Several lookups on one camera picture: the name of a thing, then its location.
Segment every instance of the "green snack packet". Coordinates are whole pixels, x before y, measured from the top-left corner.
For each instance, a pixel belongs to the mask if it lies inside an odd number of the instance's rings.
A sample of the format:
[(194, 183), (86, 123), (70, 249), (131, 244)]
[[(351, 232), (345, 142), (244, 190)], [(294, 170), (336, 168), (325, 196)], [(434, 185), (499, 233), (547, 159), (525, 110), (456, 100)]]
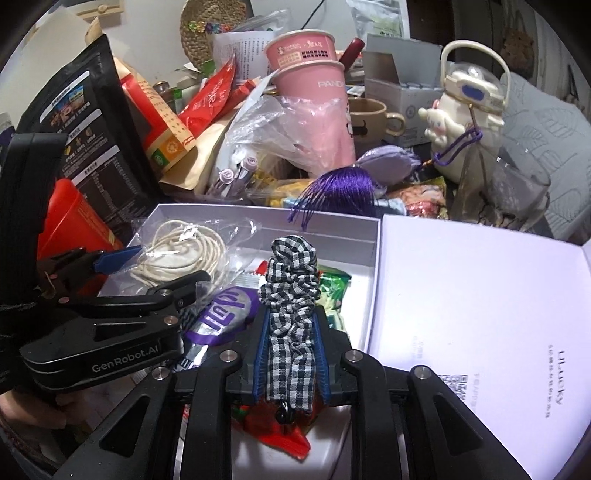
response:
[(351, 281), (351, 275), (338, 268), (318, 265), (320, 271), (320, 298), (317, 305), (322, 305), (331, 328), (345, 332), (345, 323), (340, 316), (345, 292)]

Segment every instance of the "black snack bag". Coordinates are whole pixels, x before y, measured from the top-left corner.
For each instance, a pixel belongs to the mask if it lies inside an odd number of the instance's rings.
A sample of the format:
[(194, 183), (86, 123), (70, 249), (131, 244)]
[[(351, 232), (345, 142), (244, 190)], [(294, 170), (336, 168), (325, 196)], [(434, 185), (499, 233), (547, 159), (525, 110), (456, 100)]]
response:
[(61, 174), (127, 243), (131, 220), (163, 199), (135, 130), (106, 35), (57, 72), (22, 115), (17, 132), (65, 132)]

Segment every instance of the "white handle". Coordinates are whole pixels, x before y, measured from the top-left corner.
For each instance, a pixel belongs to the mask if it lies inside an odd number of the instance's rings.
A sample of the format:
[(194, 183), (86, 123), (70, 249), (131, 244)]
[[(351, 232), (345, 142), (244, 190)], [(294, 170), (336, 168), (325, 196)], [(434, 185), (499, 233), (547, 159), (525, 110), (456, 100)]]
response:
[(445, 76), (446, 76), (447, 57), (449, 56), (449, 53), (452, 50), (455, 50), (456, 48), (473, 48), (474, 50), (480, 50), (483, 53), (489, 54), (492, 58), (494, 58), (499, 63), (499, 65), (501, 65), (501, 67), (503, 67), (503, 70), (505, 70), (505, 73), (507, 74), (507, 92), (505, 94), (505, 100), (503, 100), (503, 108), (506, 107), (507, 103), (509, 103), (509, 91), (511, 90), (511, 71), (509, 70), (509, 67), (505, 63), (505, 60), (503, 60), (502, 57), (497, 52), (495, 52), (494, 50), (491, 50), (486, 45), (483, 45), (482, 43), (478, 43), (476, 41), (454, 40), (453, 42), (448, 43), (445, 46), (445, 48), (441, 52), (441, 76), (440, 76), (441, 86), (443, 87), (445, 85), (444, 82), (445, 82)]

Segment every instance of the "black and white gingham fabric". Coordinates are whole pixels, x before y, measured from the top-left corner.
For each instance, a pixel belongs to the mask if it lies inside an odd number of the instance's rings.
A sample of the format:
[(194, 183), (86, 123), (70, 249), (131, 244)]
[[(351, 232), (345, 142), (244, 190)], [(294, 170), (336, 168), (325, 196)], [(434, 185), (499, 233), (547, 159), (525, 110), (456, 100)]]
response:
[(314, 399), (312, 314), (320, 297), (316, 250), (304, 238), (273, 241), (267, 283), (259, 292), (271, 311), (267, 399), (311, 411)]

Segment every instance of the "beige ceramic mug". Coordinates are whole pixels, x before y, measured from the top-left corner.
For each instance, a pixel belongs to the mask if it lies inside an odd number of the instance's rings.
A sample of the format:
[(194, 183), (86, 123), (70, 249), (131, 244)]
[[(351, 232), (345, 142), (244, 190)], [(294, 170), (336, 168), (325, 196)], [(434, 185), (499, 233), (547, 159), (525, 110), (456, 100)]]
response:
[[(379, 147), (386, 134), (398, 137), (406, 129), (406, 119), (400, 113), (387, 112), (386, 105), (370, 98), (349, 99), (351, 126), (357, 158), (368, 150)], [(388, 128), (388, 120), (399, 123), (396, 130)]]

